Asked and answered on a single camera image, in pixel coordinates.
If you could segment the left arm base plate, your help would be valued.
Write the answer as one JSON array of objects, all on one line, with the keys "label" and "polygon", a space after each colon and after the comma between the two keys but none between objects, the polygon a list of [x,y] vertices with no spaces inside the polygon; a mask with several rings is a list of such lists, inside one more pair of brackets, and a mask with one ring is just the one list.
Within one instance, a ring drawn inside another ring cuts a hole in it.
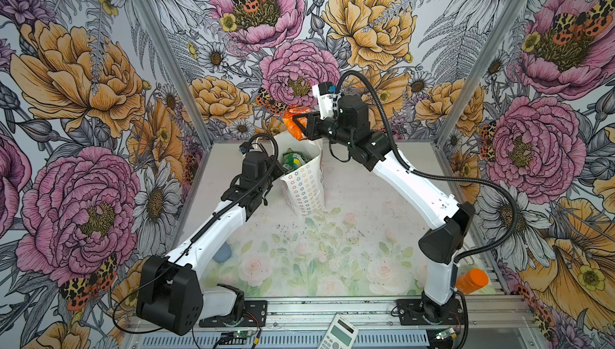
[{"label": "left arm base plate", "polygon": [[243,304],[241,316],[216,316],[198,322],[199,328],[264,328],[267,323],[266,300],[248,300]]}]

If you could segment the orange red snack packet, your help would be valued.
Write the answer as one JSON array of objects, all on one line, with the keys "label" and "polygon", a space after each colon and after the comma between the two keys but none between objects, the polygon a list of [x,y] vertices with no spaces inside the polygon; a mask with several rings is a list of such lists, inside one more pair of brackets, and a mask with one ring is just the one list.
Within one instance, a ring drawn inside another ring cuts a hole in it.
[{"label": "orange red snack packet", "polygon": [[305,132],[308,127],[308,115],[312,110],[307,106],[291,105],[283,113],[283,123],[287,131],[298,141],[306,140]]}]

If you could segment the green snack packet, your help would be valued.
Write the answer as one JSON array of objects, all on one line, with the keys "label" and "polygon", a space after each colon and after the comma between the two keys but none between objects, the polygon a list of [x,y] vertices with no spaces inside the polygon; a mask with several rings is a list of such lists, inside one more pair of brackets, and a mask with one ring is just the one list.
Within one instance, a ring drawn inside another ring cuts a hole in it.
[{"label": "green snack packet", "polygon": [[288,149],[282,156],[282,166],[286,173],[291,173],[311,161],[301,152]]}]

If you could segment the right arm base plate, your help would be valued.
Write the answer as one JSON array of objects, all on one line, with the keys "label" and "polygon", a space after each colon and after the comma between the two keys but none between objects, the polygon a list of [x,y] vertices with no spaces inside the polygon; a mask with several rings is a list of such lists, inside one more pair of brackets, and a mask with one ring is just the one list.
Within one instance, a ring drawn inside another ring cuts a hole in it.
[{"label": "right arm base plate", "polygon": [[390,312],[402,326],[455,325],[461,326],[467,320],[461,301],[455,297],[444,305],[430,299],[397,299]]}]

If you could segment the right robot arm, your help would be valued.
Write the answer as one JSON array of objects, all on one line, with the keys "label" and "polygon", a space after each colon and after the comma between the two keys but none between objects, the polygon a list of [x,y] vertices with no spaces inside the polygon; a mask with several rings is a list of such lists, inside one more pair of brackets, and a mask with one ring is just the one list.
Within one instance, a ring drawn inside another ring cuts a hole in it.
[{"label": "right robot arm", "polygon": [[432,184],[407,162],[389,134],[373,130],[368,104],[357,96],[343,96],[315,112],[295,105],[283,115],[289,131],[299,140],[327,139],[343,145],[350,159],[387,182],[418,212],[428,229],[419,240],[427,259],[427,278],[419,306],[410,315],[440,324],[462,305],[456,300],[458,265],[454,259],[474,215],[469,203],[459,203]]}]

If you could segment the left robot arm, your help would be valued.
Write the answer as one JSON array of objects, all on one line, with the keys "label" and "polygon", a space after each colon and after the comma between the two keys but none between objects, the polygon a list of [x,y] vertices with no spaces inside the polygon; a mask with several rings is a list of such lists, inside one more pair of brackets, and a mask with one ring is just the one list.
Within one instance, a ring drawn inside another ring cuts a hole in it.
[{"label": "left robot arm", "polygon": [[242,171],[221,196],[203,225],[164,256],[145,262],[137,291],[135,314],[157,328],[183,336],[200,322],[238,323],[244,315],[243,291],[200,280],[228,238],[266,203],[275,180],[284,174],[277,154],[245,152]]}]

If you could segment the white paper bag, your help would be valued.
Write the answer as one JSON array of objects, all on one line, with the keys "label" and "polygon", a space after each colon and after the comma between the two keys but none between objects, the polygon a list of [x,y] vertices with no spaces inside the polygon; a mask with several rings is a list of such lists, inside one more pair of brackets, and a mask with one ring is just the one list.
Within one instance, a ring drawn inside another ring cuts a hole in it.
[{"label": "white paper bag", "polygon": [[325,208],[323,147],[321,140],[296,140],[289,132],[275,136],[282,164],[282,156],[288,149],[298,151],[311,159],[301,168],[286,173],[281,177],[282,188],[287,203],[298,216],[307,216]]}]

